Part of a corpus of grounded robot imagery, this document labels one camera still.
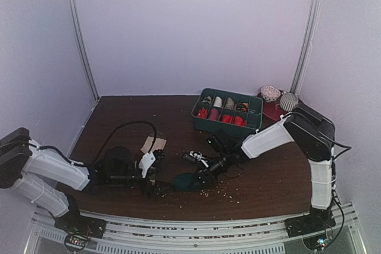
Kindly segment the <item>dark green christmas sock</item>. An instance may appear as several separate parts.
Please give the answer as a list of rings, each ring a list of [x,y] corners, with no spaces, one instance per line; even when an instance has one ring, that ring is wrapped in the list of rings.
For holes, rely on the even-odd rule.
[[[175,192],[198,192],[202,189],[202,185],[196,174],[183,173],[173,179],[172,188]]]

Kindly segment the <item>beige striped sock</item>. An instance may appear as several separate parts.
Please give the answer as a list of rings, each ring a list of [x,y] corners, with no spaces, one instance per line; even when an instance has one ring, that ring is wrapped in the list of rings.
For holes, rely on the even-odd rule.
[[[166,146],[166,143],[167,140],[165,138],[157,137],[156,140],[154,140],[153,136],[148,136],[140,150],[143,153],[155,150],[163,150]]]

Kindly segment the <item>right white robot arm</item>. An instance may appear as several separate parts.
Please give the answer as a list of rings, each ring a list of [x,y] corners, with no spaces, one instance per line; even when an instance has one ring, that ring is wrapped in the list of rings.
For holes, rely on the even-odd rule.
[[[224,130],[218,130],[209,139],[217,152],[212,159],[201,155],[194,159],[201,164],[195,173],[179,175],[175,186],[181,191],[198,191],[217,182],[219,175],[230,166],[243,164],[280,146],[294,142],[307,159],[311,172],[311,208],[305,218],[305,226],[319,230],[328,221],[327,209],[333,201],[336,184],[336,160],[334,148],[344,152],[351,150],[335,140],[335,125],[305,104],[298,104],[293,111],[278,121],[246,138],[237,140]]]

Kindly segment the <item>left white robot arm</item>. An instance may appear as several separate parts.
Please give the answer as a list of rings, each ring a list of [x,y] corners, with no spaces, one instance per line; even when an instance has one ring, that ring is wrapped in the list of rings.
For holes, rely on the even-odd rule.
[[[140,161],[132,161],[128,148],[115,146],[106,150],[103,158],[85,165],[68,159],[55,146],[41,146],[30,137],[28,129],[20,127],[1,139],[1,188],[17,190],[79,233],[86,221],[76,201],[44,179],[90,194],[109,186],[138,187],[147,196],[161,195],[171,187],[155,177],[164,157],[162,150],[153,150]]]

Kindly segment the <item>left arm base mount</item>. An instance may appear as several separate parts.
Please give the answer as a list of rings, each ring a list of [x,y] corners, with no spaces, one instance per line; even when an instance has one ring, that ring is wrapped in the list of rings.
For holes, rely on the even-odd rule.
[[[56,218],[54,226],[68,234],[77,234],[83,237],[101,239],[104,235],[107,222],[92,217]]]

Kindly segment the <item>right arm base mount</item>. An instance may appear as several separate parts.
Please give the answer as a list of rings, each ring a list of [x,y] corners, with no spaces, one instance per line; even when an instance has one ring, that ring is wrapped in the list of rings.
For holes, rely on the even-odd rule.
[[[335,225],[336,221],[332,216],[323,219],[308,214],[285,220],[285,227],[289,238],[316,233],[325,230],[327,227],[334,227]]]

